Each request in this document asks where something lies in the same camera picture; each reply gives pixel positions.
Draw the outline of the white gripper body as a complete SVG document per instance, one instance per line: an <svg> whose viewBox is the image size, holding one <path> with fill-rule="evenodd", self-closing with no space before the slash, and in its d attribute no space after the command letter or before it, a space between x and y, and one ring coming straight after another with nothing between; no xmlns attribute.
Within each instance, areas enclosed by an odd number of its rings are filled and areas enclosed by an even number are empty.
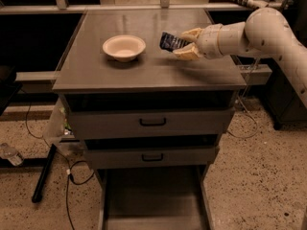
<svg viewBox="0 0 307 230"><path fill-rule="evenodd" d="M215 24L201 30L196 44L203 57L214 59L223 56L218 45L218 35L221 27L222 24Z"/></svg>

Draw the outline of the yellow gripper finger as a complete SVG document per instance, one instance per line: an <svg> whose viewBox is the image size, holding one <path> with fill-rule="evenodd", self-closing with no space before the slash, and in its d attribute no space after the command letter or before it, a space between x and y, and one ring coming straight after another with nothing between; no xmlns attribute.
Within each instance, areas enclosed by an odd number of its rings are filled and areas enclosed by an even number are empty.
<svg viewBox="0 0 307 230"><path fill-rule="evenodd" d="M198 60L201 58L201 53L195 43L190 43L183 48L176 49L173 54L181 60Z"/></svg>
<svg viewBox="0 0 307 230"><path fill-rule="evenodd" d="M201 42L203 41L202 33L203 33L202 28L195 28L195 29L183 32L180 37L189 42Z"/></svg>

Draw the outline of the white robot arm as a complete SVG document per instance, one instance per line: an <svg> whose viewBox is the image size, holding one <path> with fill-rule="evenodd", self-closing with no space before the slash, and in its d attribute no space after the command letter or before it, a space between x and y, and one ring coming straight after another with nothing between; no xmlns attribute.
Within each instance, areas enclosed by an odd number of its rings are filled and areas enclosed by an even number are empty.
<svg viewBox="0 0 307 230"><path fill-rule="evenodd" d="M182 60L240 57L273 58L307 106L307 48L284 15L272 8L251 13L244 22L195 28L180 36L188 45L173 51Z"/></svg>

